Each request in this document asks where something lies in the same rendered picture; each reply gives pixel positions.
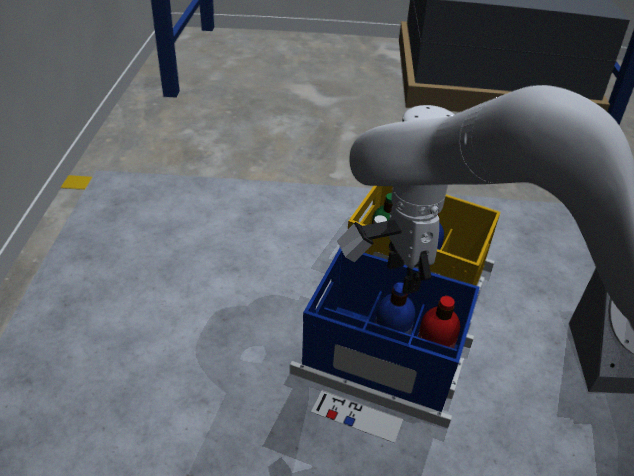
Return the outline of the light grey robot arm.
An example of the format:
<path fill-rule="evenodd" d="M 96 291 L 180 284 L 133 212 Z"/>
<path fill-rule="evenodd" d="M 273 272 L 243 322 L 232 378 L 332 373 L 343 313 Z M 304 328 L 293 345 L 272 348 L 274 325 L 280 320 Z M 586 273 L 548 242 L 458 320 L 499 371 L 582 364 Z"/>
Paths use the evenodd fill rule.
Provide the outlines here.
<path fill-rule="evenodd" d="M 451 184 L 550 192 L 575 219 L 610 296 L 611 329 L 634 354 L 634 160 L 614 118 L 582 95 L 537 85 L 456 115 L 412 107 L 402 121 L 354 141 L 355 179 L 393 186 L 393 206 L 411 217 L 440 213 Z"/>

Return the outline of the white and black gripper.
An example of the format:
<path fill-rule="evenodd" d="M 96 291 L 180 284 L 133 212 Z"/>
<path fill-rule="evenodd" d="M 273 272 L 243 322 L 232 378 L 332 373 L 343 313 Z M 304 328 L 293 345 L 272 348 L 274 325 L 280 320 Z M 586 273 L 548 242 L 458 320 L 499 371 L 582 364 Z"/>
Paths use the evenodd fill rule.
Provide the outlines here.
<path fill-rule="evenodd" d="M 391 242 L 387 267 L 388 269 L 399 268 L 405 263 L 407 276 L 404 278 L 402 293 L 417 292 L 420 289 L 420 280 L 431 279 L 429 265 L 435 262 L 439 239 L 438 214 L 411 217 L 401 213 L 392 205 L 389 220 L 396 221 L 401 234 L 389 236 Z M 414 274 L 413 268 L 419 265 L 419 272 Z M 419 280 L 414 281 L 416 279 Z"/>

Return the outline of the red bottle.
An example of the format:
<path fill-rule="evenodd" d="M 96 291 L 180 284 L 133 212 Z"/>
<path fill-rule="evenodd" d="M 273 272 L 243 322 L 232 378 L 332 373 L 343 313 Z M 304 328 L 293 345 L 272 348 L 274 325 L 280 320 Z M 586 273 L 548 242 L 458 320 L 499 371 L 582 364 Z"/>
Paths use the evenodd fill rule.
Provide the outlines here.
<path fill-rule="evenodd" d="M 454 312 L 454 299 L 443 296 L 438 306 L 428 310 L 422 318 L 418 337 L 455 348 L 460 332 L 460 320 Z"/>

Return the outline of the white paper pick list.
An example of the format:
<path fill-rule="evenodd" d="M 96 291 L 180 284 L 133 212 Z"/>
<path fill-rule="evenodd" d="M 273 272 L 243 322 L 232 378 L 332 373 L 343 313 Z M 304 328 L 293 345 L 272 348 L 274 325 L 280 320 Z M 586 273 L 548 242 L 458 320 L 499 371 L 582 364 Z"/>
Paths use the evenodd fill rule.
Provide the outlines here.
<path fill-rule="evenodd" d="M 311 411 L 395 443 L 403 419 L 321 390 Z"/>

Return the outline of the green bottle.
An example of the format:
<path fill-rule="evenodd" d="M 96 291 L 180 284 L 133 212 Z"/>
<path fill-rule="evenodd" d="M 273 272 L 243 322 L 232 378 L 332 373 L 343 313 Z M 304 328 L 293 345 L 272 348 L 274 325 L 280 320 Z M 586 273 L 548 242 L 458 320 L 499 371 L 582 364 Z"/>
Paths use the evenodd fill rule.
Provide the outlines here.
<path fill-rule="evenodd" d="M 374 212 L 373 217 L 372 217 L 372 224 L 373 224 L 374 218 L 375 218 L 376 216 L 379 216 L 379 215 L 386 217 L 386 218 L 387 218 L 387 221 L 389 220 L 389 218 L 390 218 L 390 213 L 391 213 L 391 209 L 392 209 L 392 205 L 393 205 L 393 204 L 392 204 L 392 201 L 391 201 L 391 196 L 392 196 L 392 193 L 388 193 L 388 194 L 386 195 L 386 198 L 385 198 L 385 201 L 384 201 L 384 205 L 383 205 L 383 206 L 381 206 L 381 207 L 379 207 L 379 208 L 378 208 L 378 209 Z"/>

